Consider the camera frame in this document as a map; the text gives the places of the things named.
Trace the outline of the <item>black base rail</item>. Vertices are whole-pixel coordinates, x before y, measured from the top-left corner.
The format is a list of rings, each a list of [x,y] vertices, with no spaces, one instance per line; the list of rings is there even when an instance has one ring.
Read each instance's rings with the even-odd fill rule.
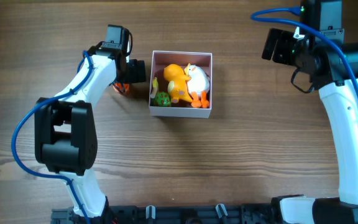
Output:
[[[110,206],[91,223],[106,224],[264,224],[274,223],[270,204],[242,204],[194,207]]]

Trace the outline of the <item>green patterned ball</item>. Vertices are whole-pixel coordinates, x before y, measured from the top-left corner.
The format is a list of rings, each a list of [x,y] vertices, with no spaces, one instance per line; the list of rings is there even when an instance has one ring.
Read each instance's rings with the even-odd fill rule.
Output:
[[[158,91],[152,99],[152,106],[171,107],[170,95],[164,91]]]

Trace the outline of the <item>white box pink interior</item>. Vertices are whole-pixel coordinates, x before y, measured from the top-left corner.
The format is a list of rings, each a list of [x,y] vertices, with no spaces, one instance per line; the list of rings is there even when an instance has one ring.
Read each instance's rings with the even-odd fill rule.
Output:
[[[191,103],[180,100],[178,103],[172,103],[171,107],[152,106],[150,97],[152,91],[152,80],[158,79],[158,91],[168,93],[168,82],[163,77],[163,70],[170,64],[177,64],[185,69],[188,64],[199,66],[209,76],[210,91],[207,99],[210,102],[208,108],[194,108]],[[213,55],[204,52],[178,52],[178,51],[161,51],[155,50],[152,54],[152,67],[150,75],[150,93],[149,93],[149,110],[152,116],[171,116],[183,118],[209,118],[212,110],[212,82],[213,82]]]

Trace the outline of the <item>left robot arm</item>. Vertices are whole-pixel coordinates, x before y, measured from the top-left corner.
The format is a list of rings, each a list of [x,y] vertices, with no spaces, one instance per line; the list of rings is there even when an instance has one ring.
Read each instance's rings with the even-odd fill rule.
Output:
[[[145,81],[145,63],[122,50],[84,52],[74,79],[53,98],[36,102],[35,158],[66,183],[78,223],[110,217],[93,164],[98,151],[93,108],[113,84]]]

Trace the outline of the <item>orange dinosaur figure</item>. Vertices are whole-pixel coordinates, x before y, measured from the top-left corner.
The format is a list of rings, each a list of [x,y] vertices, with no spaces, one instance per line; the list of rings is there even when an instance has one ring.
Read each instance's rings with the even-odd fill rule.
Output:
[[[163,70],[163,77],[168,82],[167,91],[172,103],[178,103],[180,100],[193,102],[187,88],[187,81],[191,78],[185,74],[181,66],[177,64],[168,65]]]

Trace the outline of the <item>white plush duck yellow hat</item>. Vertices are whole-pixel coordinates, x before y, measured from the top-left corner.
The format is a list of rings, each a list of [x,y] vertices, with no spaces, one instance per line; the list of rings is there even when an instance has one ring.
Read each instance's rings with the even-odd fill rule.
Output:
[[[194,108],[208,108],[210,106],[210,102],[207,99],[207,94],[210,91],[209,76],[199,66],[190,63],[184,71],[190,77],[187,81],[187,89],[193,99],[191,106]]]

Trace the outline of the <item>orange round wheel toy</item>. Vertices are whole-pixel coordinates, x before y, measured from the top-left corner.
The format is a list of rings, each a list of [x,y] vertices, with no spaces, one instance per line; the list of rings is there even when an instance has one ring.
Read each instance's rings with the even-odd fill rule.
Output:
[[[113,88],[120,95],[127,95],[130,93],[130,84],[128,83],[113,83]]]

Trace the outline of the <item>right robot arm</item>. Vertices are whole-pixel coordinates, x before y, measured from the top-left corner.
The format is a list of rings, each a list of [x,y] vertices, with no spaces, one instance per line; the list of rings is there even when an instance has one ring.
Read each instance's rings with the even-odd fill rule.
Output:
[[[310,75],[307,93],[323,102],[339,168],[338,197],[275,197],[276,223],[358,223],[358,43],[332,42],[341,53],[311,34],[272,28],[267,36],[263,59]]]

